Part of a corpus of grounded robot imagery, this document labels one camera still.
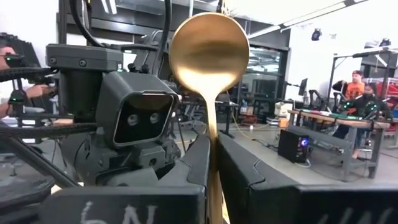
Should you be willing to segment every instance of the spoon handle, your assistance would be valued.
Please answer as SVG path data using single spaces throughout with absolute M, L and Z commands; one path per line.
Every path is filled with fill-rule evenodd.
M 223 189 L 221 188 L 220 174 L 217 166 L 217 145 L 218 145 L 218 130 L 216 118 L 215 100 L 207 100 L 207 116 L 208 116 L 208 135 L 210 137 L 210 173 L 208 179 L 208 201 L 210 211 L 210 223 L 223 223 Z

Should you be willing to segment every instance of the orange shirt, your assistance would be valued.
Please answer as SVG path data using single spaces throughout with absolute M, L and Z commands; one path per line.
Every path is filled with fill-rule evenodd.
M 365 83 L 349 83 L 347 86 L 345 97 L 347 100 L 355 99 L 365 91 Z

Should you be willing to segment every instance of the metal frame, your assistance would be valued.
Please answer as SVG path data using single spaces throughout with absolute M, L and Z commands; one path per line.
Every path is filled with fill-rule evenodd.
M 61 13 L 57 13 L 57 22 L 61 23 Z M 67 15 L 66 19 L 67 24 L 70 25 L 75 25 L 75 21 L 73 20 L 71 15 Z M 134 24 L 125 24 L 121 22 L 113 22 L 113 21 L 105 21 L 102 19 L 95 19 L 93 18 L 91 20 L 92 28 L 93 29 L 102 29 L 102 30 L 108 30 L 112 32 L 118 32 L 118 33 L 125 33 L 125 34 L 132 34 L 132 35 L 151 35 L 154 31 L 157 31 L 158 29 L 155 28 L 150 28 L 150 27 L 142 27 L 142 26 L 137 26 Z
M 277 51 L 289 51 L 290 50 L 290 47 L 278 46 L 278 45 L 274 45 L 274 44 L 262 43 L 262 42 L 258 42 L 258 41 L 252 41 L 252 40 L 249 40 L 249 44 L 250 44 L 250 47 L 265 47 L 265 48 L 273 49 L 273 50 L 277 50 Z
M 344 148 L 344 153 L 341 155 L 342 156 L 342 161 L 343 161 L 343 176 L 341 178 L 341 181 L 343 182 L 349 182 L 349 175 L 354 171 L 355 168 L 357 167 L 363 167 L 369 169 L 369 175 L 368 178 L 374 178 L 376 176 L 376 171 L 377 167 L 379 165 L 379 156 L 380 156 L 380 144 L 381 144 L 381 139 L 382 139 L 382 129 L 377 129 L 376 130 L 376 138 L 375 138 L 375 143 L 374 147 L 372 150 L 372 156 L 370 158 L 370 161 L 358 161 L 358 162 L 353 162 L 351 159 L 351 156 L 354 152 L 354 142 L 356 140 L 356 132 L 357 128 L 355 127 L 349 127 L 349 132 L 347 134 L 347 140 L 345 139 L 338 139 L 336 137 L 330 136 L 325 133 L 319 133 L 318 131 L 313 131 L 308 128 L 303 128 L 301 125 L 296 126 L 295 125 L 295 114 L 290 114 L 290 120 L 289 120 L 289 126 L 287 127 L 288 131 L 291 131 L 296 134 L 303 134 L 309 136 L 311 139 L 321 141 L 321 142 L 326 142 L 328 144 L 332 144 L 334 146 L 338 146 L 341 148 Z
M 374 48 L 369 48 L 369 49 L 364 49 L 362 52 L 355 52 L 353 54 L 334 54 L 333 56 L 333 64 L 331 66 L 331 73 L 330 73 L 330 79 L 329 79 L 329 86 L 328 86 L 328 94 L 326 96 L 326 104 L 329 104 L 330 100 L 330 93 L 331 93 L 331 86 L 333 85 L 333 77 L 335 75 L 335 69 L 337 68 L 336 62 L 339 58 L 359 58 L 359 57 L 367 57 L 370 55 L 380 55 L 380 54 L 387 54 L 387 67 L 386 71 L 384 72 L 384 79 L 383 79 L 383 84 L 382 84 L 382 92 L 381 92 L 381 97 L 386 95 L 387 92 L 387 79 L 389 77 L 389 69 L 390 69 L 390 64 L 391 64 L 391 54 L 398 54 L 398 48 L 395 47 L 374 47 Z
M 341 2 L 336 2 L 331 6 L 324 7 L 322 9 L 318 9 L 316 11 L 310 12 L 306 15 L 302 15 L 295 19 L 291 19 L 289 21 L 285 21 L 280 24 L 274 24 L 273 26 L 269 26 L 265 29 L 261 29 L 259 31 L 254 32 L 253 34 L 249 35 L 249 39 L 260 37 L 262 35 L 266 35 L 271 32 L 275 32 L 277 30 L 285 31 L 289 30 L 290 28 L 296 26 L 297 24 L 303 24 L 308 22 L 312 19 L 325 16 L 327 14 L 331 14 L 332 12 L 340 11 L 342 9 L 346 9 L 347 7 L 354 6 L 355 4 L 360 4 L 362 2 L 366 2 L 368 0 L 356 1 L 356 0 L 344 0 Z

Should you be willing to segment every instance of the wooden table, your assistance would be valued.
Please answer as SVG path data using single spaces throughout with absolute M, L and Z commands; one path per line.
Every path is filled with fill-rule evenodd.
M 384 129 L 389 128 L 390 124 L 376 121 L 374 122 L 373 129 L 376 131 L 375 142 L 373 145 L 372 156 L 370 161 L 358 161 L 352 159 L 352 154 L 354 152 L 354 143 L 356 140 L 356 132 L 358 128 L 370 129 L 372 128 L 372 122 L 365 120 L 348 120 L 341 118 L 333 118 L 329 116 L 325 116 L 322 114 L 308 113 L 300 110 L 288 110 L 290 113 L 290 124 L 287 128 L 288 131 L 291 131 L 296 134 L 307 135 L 311 139 L 321 142 L 326 142 L 333 146 L 337 146 L 339 148 L 344 149 L 344 153 L 342 154 L 343 159 L 343 178 L 341 179 L 343 182 L 348 182 L 348 176 L 356 167 L 365 166 L 369 169 L 369 178 L 374 178 L 377 171 L 377 166 L 379 163 L 379 155 L 380 155 L 380 144 L 382 139 L 382 133 Z M 295 125 L 294 119 L 296 115 L 300 115 L 302 117 L 319 119 L 325 122 L 332 122 L 337 125 L 343 124 L 349 126 L 349 132 L 347 134 L 346 139 L 339 139 L 333 136 L 330 136 L 325 133 L 320 133 L 315 130 L 311 130 L 309 128 L 302 127 L 300 122 L 296 122 L 296 124 L 300 124 L 299 126 Z

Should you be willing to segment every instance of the desk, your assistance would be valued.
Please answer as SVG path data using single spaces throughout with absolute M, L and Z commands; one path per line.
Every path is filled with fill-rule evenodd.
M 398 118 L 394 118 L 392 122 L 396 126 L 396 131 L 394 134 L 394 143 L 392 146 L 387 147 L 388 149 L 398 149 Z
M 220 130 L 221 133 L 227 135 L 230 138 L 235 138 L 232 134 L 229 133 L 229 124 L 231 121 L 231 108 L 238 107 L 239 105 L 233 102 L 219 102 L 216 101 L 216 106 L 225 106 L 225 113 L 226 113 L 226 122 L 225 122 L 225 129 Z
M 352 154 L 354 152 L 354 142 L 356 139 L 356 132 L 358 128 L 370 128 L 371 122 L 370 121 L 359 121 L 359 120 L 347 120 L 347 119 L 336 119 L 329 116 L 324 116 L 320 114 L 313 114 L 313 113 L 306 113 L 300 112 L 299 110 L 288 110 L 290 113 L 290 124 L 287 128 L 288 131 L 291 131 L 296 134 L 304 134 L 308 135 L 310 138 L 323 141 L 328 144 L 332 144 L 334 146 L 338 146 L 344 149 L 344 153 L 342 154 L 343 160 L 343 177 L 342 181 L 347 182 L 348 176 L 351 171 L 355 167 L 365 166 L 369 169 L 368 178 L 374 178 L 376 176 L 377 166 L 379 164 L 379 155 L 380 155 L 380 144 L 382 140 L 382 132 L 384 129 L 387 129 L 390 124 L 385 122 L 375 122 L 374 123 L 374 130 L 376 131 L 376 137 L 374 142 L 374 147 L 372 150 L 372 156 L 370 161 L 358 161 L 352 159 Z M 303 128 L 302 125 L 295 125 L 294 118 L 295 115 L 300 115 L 308 118 L 315 118 L 320 119 L 326 122 L 333 122 L 336 124 L 345 124 L 349 126 L 349 132 L 347 140 L 335 138 L 333 136 L 319 133 L 317 131 L 313 131 L 308 128 Z

